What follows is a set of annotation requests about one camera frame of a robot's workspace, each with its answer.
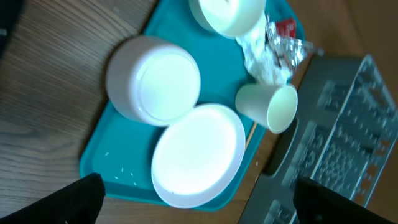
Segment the white round plate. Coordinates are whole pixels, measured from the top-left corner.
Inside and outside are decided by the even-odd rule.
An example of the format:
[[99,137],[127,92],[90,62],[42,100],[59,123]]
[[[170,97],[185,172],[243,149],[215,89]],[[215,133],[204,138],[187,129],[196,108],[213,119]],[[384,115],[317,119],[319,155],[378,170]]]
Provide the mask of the white round plate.
[[157,195],[189,209],[216,198],[242,163],[246,135],[239,116],[225,105],[197,106],[159,138],[151,165]]

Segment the white bowl with rice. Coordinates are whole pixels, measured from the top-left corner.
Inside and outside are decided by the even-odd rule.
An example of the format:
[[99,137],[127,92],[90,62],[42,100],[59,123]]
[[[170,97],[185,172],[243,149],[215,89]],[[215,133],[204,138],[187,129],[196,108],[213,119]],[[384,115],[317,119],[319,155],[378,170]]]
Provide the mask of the white bowl with rice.
[[182,47],[154,36],[125,41],[106,67],[106,92],[125,118],[153,126],[177,122],[196,105],[201,76]]

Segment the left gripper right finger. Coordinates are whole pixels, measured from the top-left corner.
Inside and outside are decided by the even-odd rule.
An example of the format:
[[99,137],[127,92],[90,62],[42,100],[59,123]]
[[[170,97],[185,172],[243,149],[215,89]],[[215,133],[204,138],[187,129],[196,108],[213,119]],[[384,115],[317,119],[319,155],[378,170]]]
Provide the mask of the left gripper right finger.
[[293,203],[301,224],[393,224],[307,177],[298,178]]

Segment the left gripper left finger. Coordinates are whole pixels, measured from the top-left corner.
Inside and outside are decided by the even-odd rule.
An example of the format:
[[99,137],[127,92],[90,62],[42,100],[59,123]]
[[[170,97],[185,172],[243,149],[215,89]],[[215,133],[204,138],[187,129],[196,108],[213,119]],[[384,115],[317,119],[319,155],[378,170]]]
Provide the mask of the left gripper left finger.
[[103,205],[105,187],[101,176],[92,173],[1,218],[3,224],[95,223]]

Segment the white bowl with peanuts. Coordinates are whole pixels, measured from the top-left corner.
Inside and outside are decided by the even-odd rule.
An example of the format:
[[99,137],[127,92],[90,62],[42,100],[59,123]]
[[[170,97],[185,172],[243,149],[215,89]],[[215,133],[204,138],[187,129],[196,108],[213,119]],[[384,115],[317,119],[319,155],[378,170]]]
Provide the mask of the white bowl with peanuts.
[[252,31],[265,17],[266,0],[188,0],[202,28],[235,39]]

